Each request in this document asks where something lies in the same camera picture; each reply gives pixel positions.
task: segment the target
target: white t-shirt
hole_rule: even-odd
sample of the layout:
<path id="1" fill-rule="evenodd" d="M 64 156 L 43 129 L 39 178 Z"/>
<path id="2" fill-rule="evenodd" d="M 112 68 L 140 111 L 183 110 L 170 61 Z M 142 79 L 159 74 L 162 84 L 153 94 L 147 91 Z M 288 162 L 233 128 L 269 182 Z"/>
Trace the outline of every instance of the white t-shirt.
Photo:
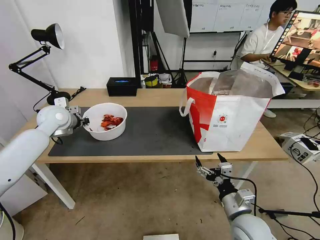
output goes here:
<path id="1" fill-rule="evenodd" d="M 240 57 L 243 57 L 249 53 L 271 54 L 279 38 L 282 35 L 283 30 L 284 29 L 281 26 L 278 27 L 278 29 L 275 31 L 268 30 L 266 37 L 267 25 L 263 24 L 261 27 L 257 28 L 249 35 L 249 37 L 243 45 Z M 251 62 L 251 64 L 257 65 L 260 68 L 265 67 L 261 60 Z"/>

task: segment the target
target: person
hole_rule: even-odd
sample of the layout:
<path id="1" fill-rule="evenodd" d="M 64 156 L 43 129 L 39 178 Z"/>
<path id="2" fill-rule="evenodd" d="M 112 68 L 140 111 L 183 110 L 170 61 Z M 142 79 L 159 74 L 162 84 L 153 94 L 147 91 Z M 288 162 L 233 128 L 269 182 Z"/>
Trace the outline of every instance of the person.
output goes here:
<path id="1" fill-rule="evenodd" d="M 270 54 L 284 31 L 282 26 L 287 23 L 296 8 L 296 0 L 276 0 L 270 8 L 268 22 L 254 30 L 246 39 L 240 58 L 264 69 L 266 66 L 262 59 L 271 62 Z M 263 115 L 276 117 L 276 114 L 268 109 Z"/>

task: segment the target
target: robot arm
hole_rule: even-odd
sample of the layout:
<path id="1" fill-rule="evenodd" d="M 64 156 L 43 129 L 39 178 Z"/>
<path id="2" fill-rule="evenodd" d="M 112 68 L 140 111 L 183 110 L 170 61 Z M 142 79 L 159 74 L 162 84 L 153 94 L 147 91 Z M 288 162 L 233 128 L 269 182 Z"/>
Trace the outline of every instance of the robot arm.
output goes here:
<path id="1" fill-rule="evenodd" d="M 62 105 L 60 102 L 38 113 L 37 128 L 24 131 L 0 152 L 0 197 L 44 152 L 50 137 L 70 135 L 74 129 L 89 124 L 88 118 L 82 119 L 79 115 L 79 107 L 69 108 L 68 100 L 61 100 Z"/>
<path id="2" fill-rule="evenodd" d="M 219 199 L 231 225 L 232 239 L 276 240 L 269 226 L 261 218 L 250 214 L 250 204 L 255 195 L 250 189 L 238 190 L 233 186 L 228 178 L 232 176 L 232 164 L 219 153 L 218 156 L 221 163 L 213 169 L 203 167 L 196 156 L 197 172 L 218 188 Z"/>

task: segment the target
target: desk lamp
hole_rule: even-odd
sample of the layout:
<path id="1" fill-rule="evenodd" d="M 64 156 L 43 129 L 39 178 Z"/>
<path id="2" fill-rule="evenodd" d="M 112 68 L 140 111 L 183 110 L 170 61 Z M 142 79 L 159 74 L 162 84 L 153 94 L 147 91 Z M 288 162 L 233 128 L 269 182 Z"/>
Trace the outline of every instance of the desk lamp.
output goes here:
<path id="1" fill-rule="evenodd" d="M 47 42 L 51 43 L 53 46 L 55 46 L 57 48 L 64 49 L 64 38 L 63 38 L 62 31 L 61 31 L 59 24 L 57 24 L 57 23 L 51 24 L 49 27 L 47 27 L 46 30 L 33 29 L 31 31 L 31 36 L 33 37 L 34 40 L 39 41 L 40 44 L 42 45 L 42 47 L 39 48 L 37 51 L 29 54 L 28 56 L 20 59 L 19 61 L 15 62 L 15 63 L 11 63 L 9 65 L 9 69 L 11 71 L 25 77 L 26 79 L 30 80 L 31 82 L 39 85 L 40 87 L 43 87 L 44 89 L 48 90 L 50 92 L 50 95 L 47 98 L 48 104 L 54 105 L 54 99 L 60 98 L 60 97 L 65 97 L 70 101 L 71 96 L 69 93 L 59 92 L 59 91 L 55 90 L 55 88 L 52 87 L 51 85 L 48 85 L 47 83 L 41 82 L 41 81 L 31 77 L 30 75 L 28 75 L 22 71 L 23 68 L 31 65 L 32 63 L 34 63 L 34 62 L 40 60 L 41 58 L 50 54 L 51 47 L 49 45 L 47 45 Z M 40 57 L 37 57 L 36 59 L 26 61 L 28 58 L 30 58 L 31 56 L 33 56 L 41 51 L 43 51 L 45 54 L 41 55 Z"/>

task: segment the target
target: wooden table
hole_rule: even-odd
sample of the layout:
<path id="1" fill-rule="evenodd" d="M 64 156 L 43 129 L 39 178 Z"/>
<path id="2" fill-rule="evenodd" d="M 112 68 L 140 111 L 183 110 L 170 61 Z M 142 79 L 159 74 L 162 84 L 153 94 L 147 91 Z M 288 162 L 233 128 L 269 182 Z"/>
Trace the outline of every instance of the wooden table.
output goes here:
<path id="1" fill-rule="evenodd" d="M 303 81 L 289 78 L 289 75 L 292 71 L 285 70 L 285 64 L 281 63 L 279 60 L 274 63 L 266 62 L 264 60 L 263 62 L 270 68 L 274 69 L 276 73 L 285 77 L 294 86 L 301 88 L 303 91 L 320 91 L 320 87 L 314 87 L 312 85 L 308 85 Z M 269 103 L 268 108 L 318 108 L 319 106 L 319 99 L 272 99 Z"/>
<path id="2" fill-rule="evenodd" d="M 76 89 L 61 89 L 69 93 L 74 93 Z M 79 105 L 80 107 L 91 107 L 103 102 L 114 102 L 125 107 L 172 107 L 178 106 L 183 89 L 138 89 L 136 97 L 109 97 L 106 89 L 87 89 L 80 93 L 70 105 Z M 37 126 L 36 116 L 34 116 L 20 130 L 35 128 Z M 69 207 L 73 208 L 75 202 L 65 191 L 63 186 L 55 178 L 45 163 L 114 163 L 114 162 L 194 162 L 193 155 L 182 156 L 82 156 L 82 157 L 49 157 L 48 153 L 53 147 L 53 141 L 50 141 L 49 147 L 38 158 L 32 166 L 34 170 L 45 180 L 59 198 Z M 258 161 L 284 161 L 288 159 L 286 153 L 276 143 L 266 128 L 259 122 L 249 139 L 248 143 L 241 152 L 226 152 L 223 156 L 230 162 L 246 161 L 240 175 L 248 177 Z M 199 155 L 204 161 L 217 161 L 217 154 Z"/>

